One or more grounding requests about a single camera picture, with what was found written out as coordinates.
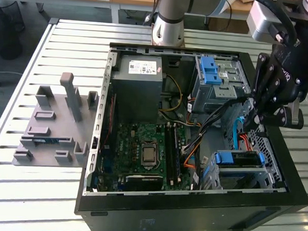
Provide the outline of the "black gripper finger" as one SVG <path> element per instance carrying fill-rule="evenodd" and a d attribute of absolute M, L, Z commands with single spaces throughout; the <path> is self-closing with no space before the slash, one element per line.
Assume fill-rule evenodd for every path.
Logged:
<path fill-rule="evenodd" d="M 296 99 L 287 106 L 281 106 L 274 112 L 263 112 L 258 117 L 262 125 L 300 130 L 304 126 L 304 119 L 299 107 L 300 102 Z"/>
<path fill-rule="evenodd" d="M 253 108 L 247 116 L 247 128 L 256 129 L 274 112 L 273 97 L 280 86 L 279 65 L 276 58 L 266 53 L 258 55 L 254 88 L 252 89 Z"/>

